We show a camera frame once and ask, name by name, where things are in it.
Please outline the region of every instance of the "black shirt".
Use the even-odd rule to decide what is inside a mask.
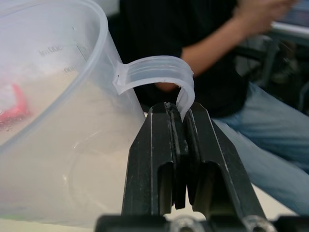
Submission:
[[[156,55],[180,57],[183,47],[197,43],[224,24],[235,6],[236,0],[121,0],[121,17],[133,44],[130,52],[119,51],[120,56],[124,62]],[[245,102],[248,80],[236,72],[233,59],[228,54],[195,78],[196,101],[212,117],[230,115]],[[179,92],[166,93],[155,85],[135,91],[140,102],[148,106],[175,102]]]

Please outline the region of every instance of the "person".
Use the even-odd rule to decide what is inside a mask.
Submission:
[[[309,117],[249,83],[232,49],[271,29],[295,0],[121,0],[132,38],[124,62],[171,55],[186,61],[196,101],[236,147],[253,184],[299,215],[309,214]],[[135,89],[141,103],[175,102],[179,88],[157,83]]]

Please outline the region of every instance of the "red object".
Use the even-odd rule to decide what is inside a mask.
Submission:
[[[15,105],[10,109],[4,109],[4,111],[0,113],[0,124],[12,119],[23,118],[28,114],[28,106],[25,94],[18,85],[12,84],[11,86],[15,96]]]

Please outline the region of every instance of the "forearm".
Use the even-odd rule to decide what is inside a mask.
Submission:
[[[186,61],[194,77],[199,76],[246,38],[242,22],[232,18],[212,35],[202,41],[183,48],[181,58]],[[158,83],[163,91],[171,91],[177,86],[170,83]]]

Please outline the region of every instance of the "hand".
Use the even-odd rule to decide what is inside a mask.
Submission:
[[[298,0],[239,0],[234,19],[246,37],[271,30],[271,23],[282,18]]]

